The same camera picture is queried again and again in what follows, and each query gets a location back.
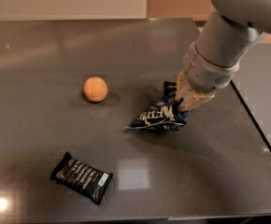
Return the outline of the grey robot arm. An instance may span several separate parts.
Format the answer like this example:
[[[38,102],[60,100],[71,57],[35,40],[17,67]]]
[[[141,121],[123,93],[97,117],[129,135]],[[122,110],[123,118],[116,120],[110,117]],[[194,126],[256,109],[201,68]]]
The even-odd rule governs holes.
[[[178,110],[190,111],[225,88],[249,49],[271,34],[271,0],[210,0],[210,14],[178,75]]]

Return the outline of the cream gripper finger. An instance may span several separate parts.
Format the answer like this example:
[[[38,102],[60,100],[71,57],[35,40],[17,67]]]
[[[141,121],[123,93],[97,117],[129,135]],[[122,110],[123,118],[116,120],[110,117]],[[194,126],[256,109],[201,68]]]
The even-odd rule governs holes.
[[[183,99],[183,102],[180,104],[180,110],[189,111],[212,100],[215,97],[215,92],[196,91],[191,87],[182,87],[180,97]]]
[[[183,71],[178,74],[176,99],[184,99],[188,91],[188,82]]]

